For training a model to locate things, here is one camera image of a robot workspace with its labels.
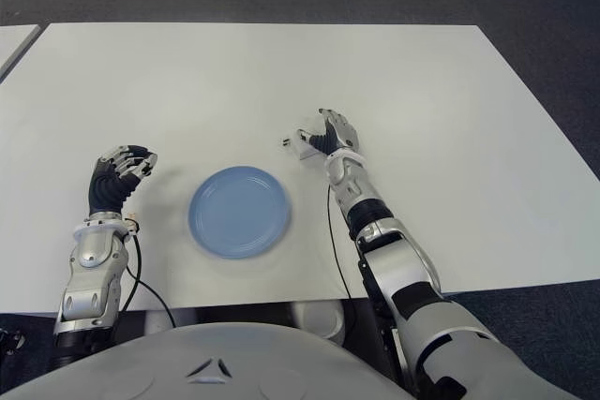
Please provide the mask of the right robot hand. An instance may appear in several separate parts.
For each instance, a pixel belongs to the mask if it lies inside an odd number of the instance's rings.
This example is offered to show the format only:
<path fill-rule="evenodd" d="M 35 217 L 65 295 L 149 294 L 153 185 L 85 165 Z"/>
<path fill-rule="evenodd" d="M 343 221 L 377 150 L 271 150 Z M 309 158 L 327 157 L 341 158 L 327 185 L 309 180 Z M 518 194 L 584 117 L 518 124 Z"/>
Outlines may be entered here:
<path fill-rule="evenodd" d="M 297 133 L 302 142 L 326 156 L 339 149 L 358 150 L 357 132 L 343 114 L 330 109 L 319 109 L 319 114 L 323 120 L 324 132 L 313 133 L 299 128 Z"/>

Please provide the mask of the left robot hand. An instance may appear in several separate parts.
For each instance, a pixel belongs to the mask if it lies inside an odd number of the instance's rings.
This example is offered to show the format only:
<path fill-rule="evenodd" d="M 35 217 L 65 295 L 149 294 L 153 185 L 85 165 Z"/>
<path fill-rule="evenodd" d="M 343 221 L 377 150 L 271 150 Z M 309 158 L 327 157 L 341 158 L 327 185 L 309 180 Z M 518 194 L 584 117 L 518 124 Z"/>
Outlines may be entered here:
<path fill-rule="evenodd" d="M 88 189 L 89 214 L 120 214 L 142 179 L 149 176 L 158 155 L 146 147 L 120 145 L 100 156 Z"/>

